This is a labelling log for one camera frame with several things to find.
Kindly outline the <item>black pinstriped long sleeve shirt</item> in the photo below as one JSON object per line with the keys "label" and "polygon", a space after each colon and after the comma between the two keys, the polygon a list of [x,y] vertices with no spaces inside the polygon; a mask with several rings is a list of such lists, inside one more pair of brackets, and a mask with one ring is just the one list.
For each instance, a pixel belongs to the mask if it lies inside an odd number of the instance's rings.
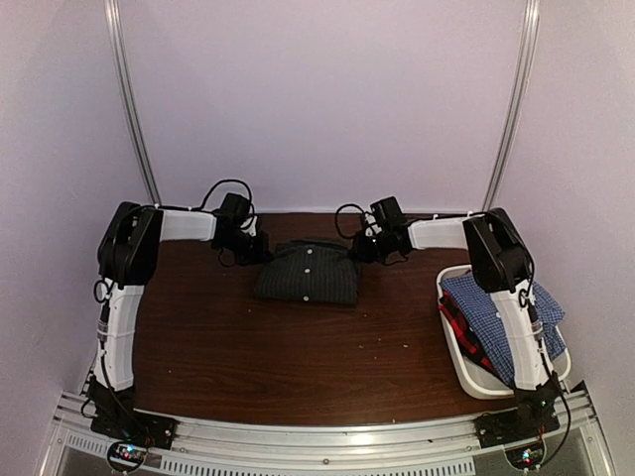
{"label": "black pinstriped long sleeve shirt", "polygon": [[276,245],[255,284],[258,298],[355,306],[361,266],[340,241],[296,239]]}

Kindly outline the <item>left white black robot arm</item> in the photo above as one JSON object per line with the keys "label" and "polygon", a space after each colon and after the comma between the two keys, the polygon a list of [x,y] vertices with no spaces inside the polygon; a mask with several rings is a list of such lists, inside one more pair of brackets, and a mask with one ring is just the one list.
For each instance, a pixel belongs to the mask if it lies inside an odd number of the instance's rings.
{"label": "left white black robot arm", "polygon": [[169,241],[208,243],[218,252],[232,253],[238,266],[260,265],[272,258],[268,235],[251,200],[241,194],[229,192],[214,210],[203,205],[120,203],[97,251],[99,280],[93,294],[101,314],[89,397],[97,417],[122,440],[132,440],[145,429],[133,410],[136,320],[161,244]]}

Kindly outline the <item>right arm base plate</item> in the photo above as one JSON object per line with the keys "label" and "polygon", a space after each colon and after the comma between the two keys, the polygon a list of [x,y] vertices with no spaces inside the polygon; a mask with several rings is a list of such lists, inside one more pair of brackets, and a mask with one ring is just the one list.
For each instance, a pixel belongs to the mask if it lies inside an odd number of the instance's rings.
{"label": "right arm base plate", "polygon": [[516,409],[501,413],[486,413],[474,421],[475,434],[481,448],[507,445],[527,439],[538,439],[545,433],[560,428],[555,415],[546,416],[538,422],[521,419]]}

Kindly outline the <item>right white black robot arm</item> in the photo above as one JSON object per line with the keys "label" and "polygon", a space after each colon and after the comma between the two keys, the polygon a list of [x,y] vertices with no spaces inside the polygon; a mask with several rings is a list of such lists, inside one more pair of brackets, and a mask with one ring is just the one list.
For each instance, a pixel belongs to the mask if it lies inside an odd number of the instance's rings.
{"label": "right white black robot arm", "polygon": [[561,388],[534,305],[533,258],[506,211],[410,218],[389,196],[361,211],[359,220],[360,229],[348,237],[355,261],[385,265],[394,253],[407,258],[429,248],[468,252],[473,278],[500,313],[511,350],[517,409],[509,416],[509,429],[518,437],[531,436],[553,414]]}

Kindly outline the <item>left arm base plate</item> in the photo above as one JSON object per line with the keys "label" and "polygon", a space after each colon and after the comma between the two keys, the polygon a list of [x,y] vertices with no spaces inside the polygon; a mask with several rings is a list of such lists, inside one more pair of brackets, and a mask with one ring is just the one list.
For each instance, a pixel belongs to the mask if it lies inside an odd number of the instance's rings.
{"label": "left arm base plate", "polygon": [[98,434],[122,440],[140,447],[170,450],[176,434],[177,421],[167,416],[133,412],[133,419],[121,415],[113,418],[97,415],[90,429]]}

